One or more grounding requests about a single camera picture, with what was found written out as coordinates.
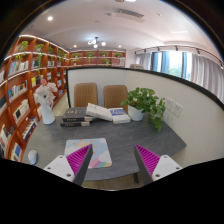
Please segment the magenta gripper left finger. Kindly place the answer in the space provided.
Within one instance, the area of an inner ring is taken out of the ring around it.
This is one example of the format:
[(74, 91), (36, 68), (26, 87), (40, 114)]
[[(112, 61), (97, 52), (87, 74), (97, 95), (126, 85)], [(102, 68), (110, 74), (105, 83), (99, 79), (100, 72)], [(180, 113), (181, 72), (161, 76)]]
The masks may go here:
[(92, 145), (89, 144), (67, 156), (57, 156), (44, 168), (44, 170), (81, 186), (92, 154)]

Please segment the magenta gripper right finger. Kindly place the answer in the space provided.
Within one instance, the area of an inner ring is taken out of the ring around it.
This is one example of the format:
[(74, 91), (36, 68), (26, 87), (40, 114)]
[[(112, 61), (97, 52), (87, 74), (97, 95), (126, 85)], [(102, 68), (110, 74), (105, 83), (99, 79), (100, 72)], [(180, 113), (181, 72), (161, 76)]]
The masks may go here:
[(134, 147), (134, 155), (145, 185), (182, 169), (168, 155), (159, 156), (140, 145)]

